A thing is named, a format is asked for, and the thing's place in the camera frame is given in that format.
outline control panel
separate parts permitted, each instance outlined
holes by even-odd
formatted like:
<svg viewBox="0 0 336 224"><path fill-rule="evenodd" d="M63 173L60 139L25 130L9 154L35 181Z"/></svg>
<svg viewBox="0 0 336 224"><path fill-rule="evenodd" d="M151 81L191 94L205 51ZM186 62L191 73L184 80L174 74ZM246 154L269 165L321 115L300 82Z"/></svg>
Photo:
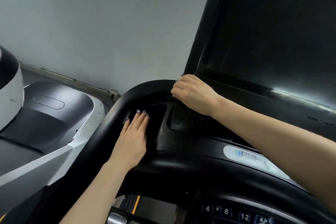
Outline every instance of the control panel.
<svg viewBox="0 0 336 224"><path fill-rule="evenodd" d="M304 222L270 207L245 199L208 199L195 206L190 224L303 224Z"/></svg>

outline floor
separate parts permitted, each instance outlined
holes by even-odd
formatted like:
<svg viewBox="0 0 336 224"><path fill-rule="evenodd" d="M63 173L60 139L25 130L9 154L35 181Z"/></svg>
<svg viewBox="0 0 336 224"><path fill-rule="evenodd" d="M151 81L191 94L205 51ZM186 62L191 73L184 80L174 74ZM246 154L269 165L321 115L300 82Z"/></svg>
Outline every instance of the floor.
<svg viewBox="0 0 336 224"><path fill-rule="evenodd" d="M28 71L26 69L22 69L22 75L25 86L41 81L59 83L52 78ZM112 100L104 95L96 94L94 96L103 102L105 113L107 114L110 108L113 106ZM149 219L159 224L173 224L175 221L175 211L176 205L148 197L140 197L135 215Z"/></svg>

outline printed number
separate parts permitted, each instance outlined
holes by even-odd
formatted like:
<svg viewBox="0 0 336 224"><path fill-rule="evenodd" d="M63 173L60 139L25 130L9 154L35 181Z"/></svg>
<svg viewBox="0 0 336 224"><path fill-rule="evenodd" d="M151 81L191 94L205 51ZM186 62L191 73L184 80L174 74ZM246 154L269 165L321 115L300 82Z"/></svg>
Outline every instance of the printed number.
<svg viewBox="0 0 336 224"><path fill-rule="evenodd" d="M244 213L242 213L241 214L241 218L243 219L243 220L249 220L249 215L248 214L244 214Z"/></svg>

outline left hand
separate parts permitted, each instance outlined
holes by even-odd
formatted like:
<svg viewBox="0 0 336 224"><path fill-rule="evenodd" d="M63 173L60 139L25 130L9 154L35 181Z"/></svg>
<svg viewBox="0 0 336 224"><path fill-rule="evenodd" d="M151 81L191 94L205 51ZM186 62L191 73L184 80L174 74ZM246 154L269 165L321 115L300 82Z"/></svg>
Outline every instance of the left hand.
<svg viewBox="0 0 336 224"><path fill-rule="evenodd" d="M149 122L149 115L139 110L132 123L126 120L120 136L115 143L109 162L115 162L127 171L139 164L146 153L145 132Z"/></svg>

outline forearm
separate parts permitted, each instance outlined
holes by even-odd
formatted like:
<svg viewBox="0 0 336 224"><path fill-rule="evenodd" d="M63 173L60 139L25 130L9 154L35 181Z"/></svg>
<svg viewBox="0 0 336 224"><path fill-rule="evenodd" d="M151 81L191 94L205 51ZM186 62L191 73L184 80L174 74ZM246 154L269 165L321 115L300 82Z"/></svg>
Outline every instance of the forearm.
<svg viewBox="0 0 336 224"><path fill-rule="evenodd" d="M126 174L118 163L105 163L60 224L104 224Z"/></svg>
<svg viewBox="0 0 336 224"><path fill-rule="evenodd" d="M336 143L222 98L212 117L336 212Z"/></svg>

